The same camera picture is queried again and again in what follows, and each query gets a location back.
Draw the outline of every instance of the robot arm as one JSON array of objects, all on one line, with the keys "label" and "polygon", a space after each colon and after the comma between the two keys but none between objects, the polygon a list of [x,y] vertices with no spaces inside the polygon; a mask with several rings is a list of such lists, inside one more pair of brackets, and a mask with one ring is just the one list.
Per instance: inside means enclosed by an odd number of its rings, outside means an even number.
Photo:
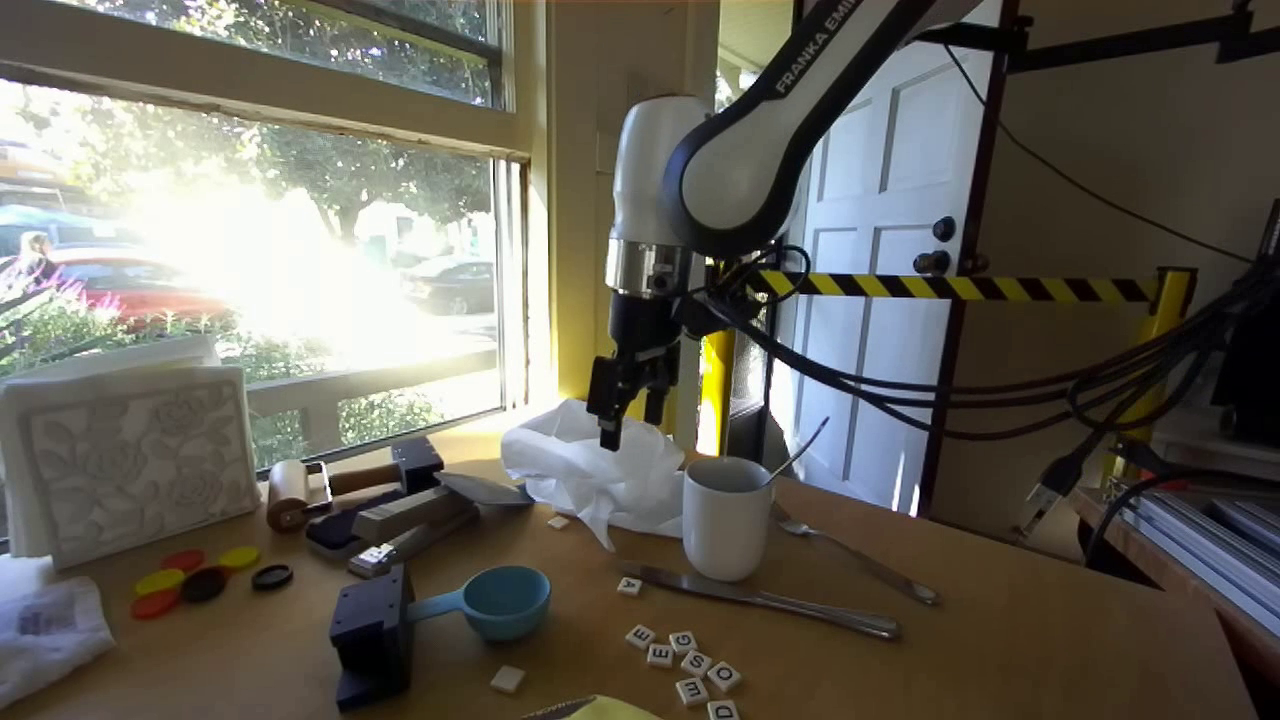
[{"label": "robot arm", "polygon": [[791,211],[814,143],[877,68],[978,0],[819,0],[759,82],[720,117],[693,97],[628,114],[617,160],[607,292],[617,357],[596,362],[589,408],[602,445],[622,445],[628,404],[647,391],[660,419],[681,366],[681,300],[693,255],[731,259],[764,247]]}]

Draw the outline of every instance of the black object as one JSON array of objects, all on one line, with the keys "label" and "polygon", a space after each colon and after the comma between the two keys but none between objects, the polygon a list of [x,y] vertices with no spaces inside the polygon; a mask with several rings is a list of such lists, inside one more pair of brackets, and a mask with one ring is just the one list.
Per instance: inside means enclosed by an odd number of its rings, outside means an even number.
[{"label": "black object", "polygon": [[1247,0],[1235,0],[1228,15],[1205,15],[1189,26],[1161,26],[1139,34],[1094,36],[1078,44],[1028,49],[1034,15],[1015,15],[1014,29],[948,26],[922,34],[927,44],[1010,51],[1010,71],[1041,71],[1095,59],[1126,59],[1171,49],[1218,44],[1219,65],[1280,51],[1280,29],[1251,29]]},{"label": "black object", "polygon": [[199,567],[181,583],[183,603],[208,603],[228,588],[223,567]]},{"label": "black object", "polygon": [[957,215],[940,215],[927,231],[934,231],[934,241],[940,241],[940,244],[957,241]]},{"label": "black object", "polygon": [[376,508],[376,506],[389,506],[389,502],[401,502],[405,493],[382,493],[366,506],[353,506],[353,508],[342,508],[342,514],[329,514],[329,518],[316,518],[304,536],[316,552],[325,552],[329,560],[347,560],[366,549],[366,541],[356,536],[356,518],[366,508]]},{"label": "black object", "polygon": [[948,278],[952,255],[948,255],[948,252],[922,252],[922,255],[913,259],[913,267],[917,267],[922,278]]},{"label": "black object", "polygon": [[[1280,267],[1280,201],[1272,206],[1262,267]],[[1213,390],[1213,404],[1224,408],[1224,438],[1243,445],[1280,447],[1280,287],[1242,312],[1224,369]]]},{"label": "black object", "polygon": [[254,571],[254,588],[257,591],[278,591],[294,583],[294,567],[290,565],[267,565],[262,571]]},{"label": "black object", "polygon": [[401,470],[401,487],[405,493],[435,487],[435,472],[446,472],[446,462],[442,462],[435,445],[424,441],[424,438],[394,445],[394,462]]},{"label": "black object", "polygon": [[411,623],[405,608],[411,601],[411,583],[405,565],[389,577],[372,577],[366,583],[347,583],[337,601],[329,644],[343,666],[337,708],[366,708],[389,698],[401,698],[411,676]]}]

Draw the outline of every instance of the spoon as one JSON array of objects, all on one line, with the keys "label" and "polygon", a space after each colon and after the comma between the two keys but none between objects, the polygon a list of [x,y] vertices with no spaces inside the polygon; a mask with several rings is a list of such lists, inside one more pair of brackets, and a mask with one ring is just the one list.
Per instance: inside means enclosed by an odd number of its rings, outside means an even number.
[{"label": "spoon", "polygon": [[825,415],[825,419],[814,430],[814,438],[809,438],[788,462],[781,462],[781,463],[767,472],[767,485],[773,485],[777,477],[783,477],[783,472],[815,445],[815,438],[827,430],[827,419],[834,419],[834,415]]}]

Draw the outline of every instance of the green foliage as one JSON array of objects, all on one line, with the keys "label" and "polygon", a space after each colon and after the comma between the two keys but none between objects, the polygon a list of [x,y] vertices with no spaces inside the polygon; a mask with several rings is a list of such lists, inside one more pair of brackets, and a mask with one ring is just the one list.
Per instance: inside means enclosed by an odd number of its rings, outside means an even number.
[{"label": "green foliage", "polygon": [[84,312],[62,292],[0,306],[0,377],[119,346],[130,346],[119,324]]},{"label": "green foliage", "polygon": [[431,153],[372,136],[262,129],[262,178],[271,188],[309,188],[309,195],[353,235],[359,209],[394,201],[442,223],[487,209],[487,160]]},{"label": "green foliage", "polygon": [[[82,357],[82,351],[171,340],[171,336],[215,336],[219,346],[239,347],[236,366],[243,369],[243,385],[325,371],[314,362],[316,347],[304,347],[304,346],[243,336],[231,324],[208,324],[208,322],[126,327],[84,312],[62,292],[44,292],[44,297],[0,306],[0,379],[23,369]],[[359,396],[342,408],[343,445],[428,430],[431,419],[435,419],[435,408],[411,391]],[[278,462],[309,456],[299,415],[296,412],[254,415],[254,447],[262,470]]]}]

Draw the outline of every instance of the wall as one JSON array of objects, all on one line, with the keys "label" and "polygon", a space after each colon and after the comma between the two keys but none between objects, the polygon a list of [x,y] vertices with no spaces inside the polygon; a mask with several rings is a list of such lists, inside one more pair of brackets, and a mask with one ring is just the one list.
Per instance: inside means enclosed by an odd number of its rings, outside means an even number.
[{"label": "wall", "polygon": [[[1224,0],[1024,0],[1034,49],[1224,15]],[[1003,124],[1095,192],[1139,209],[1180,231],[1257,252],[1267,206],[1280,195],[1280,51],[1218,65],[1218,49],[1180,49],[1082,68],[1010,75]],[[1218,297],[1243,266],[1189,247],[1126,220],[1035,167],[1010,142],[981,227],[992,271],[1024,278],[1139,278],[1194,266],[1199,292]],[[959,385],[1028,379],[1132,346],[1139,312],[1105,310],[969,310]],[[1083,433],[1041,433],[1014,445],[945,445],[934,518],[1010,536],[1041,470]],[[1035,545],[1070,552],[1078,521],[1057,508]]]},{"label": "wall", "polygon": [[720,58],[764,68],[791,34],[791,0],[720,0]]}]

